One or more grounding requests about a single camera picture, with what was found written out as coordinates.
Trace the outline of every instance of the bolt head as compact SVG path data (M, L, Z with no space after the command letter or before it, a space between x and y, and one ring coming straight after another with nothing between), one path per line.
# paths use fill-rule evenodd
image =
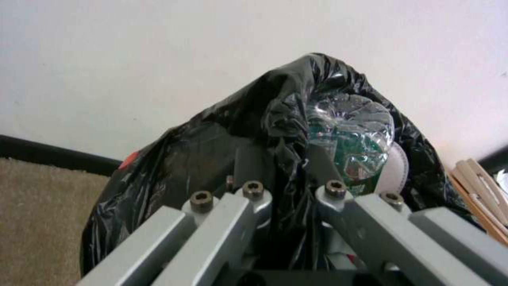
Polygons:
M402 198L401 195L394 192L383 192L379 194L379 196L397 211L402 210L402 206L404 206L404 198Z
M265 187L259 181L247 181L242 186L243 196L252 201L261 199L264 191Z
M191 195L190 207L197 213L207 213L213 208L213 196L209 191L197 191Z
M330 180L326 182L325 192L332 198L343 199L346 195L346 186L339 180Z

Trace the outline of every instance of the white wall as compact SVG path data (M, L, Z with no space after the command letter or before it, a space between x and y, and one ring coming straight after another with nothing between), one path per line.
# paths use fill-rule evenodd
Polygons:
M0 2L0 133L123 159L265 71L324 52L450 166L508 144L508 2Z

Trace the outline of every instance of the clear plastic bottle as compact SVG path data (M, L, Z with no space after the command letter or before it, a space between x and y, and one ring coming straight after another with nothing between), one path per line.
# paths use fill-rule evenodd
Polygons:
M307 105L309 141L328 150L353 195L372 193L393 142L392 116L360 95L321 98Z

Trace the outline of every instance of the black trash bag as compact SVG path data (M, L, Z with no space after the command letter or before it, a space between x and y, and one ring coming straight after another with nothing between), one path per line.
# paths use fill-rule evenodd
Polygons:
M446 206L470 219L436 151L416 126L372 88L365 75L314 53L265 73L129 156L109 180L83 231L82 275L160 206L179 209L201 189L220 197L226 175L233 173L235 151L250 144L262 146L275 161L269 242L256 268L331 267L320 249L320 218L303 167L308 146L306 103L324 93L358 94L390 111L394 140L409 160L402 196L413 211Z

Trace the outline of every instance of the beige carpet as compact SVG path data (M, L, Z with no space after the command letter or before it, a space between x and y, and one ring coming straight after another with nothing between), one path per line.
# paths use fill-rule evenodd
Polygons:
M0 285L72 285L104 176L0 158Z

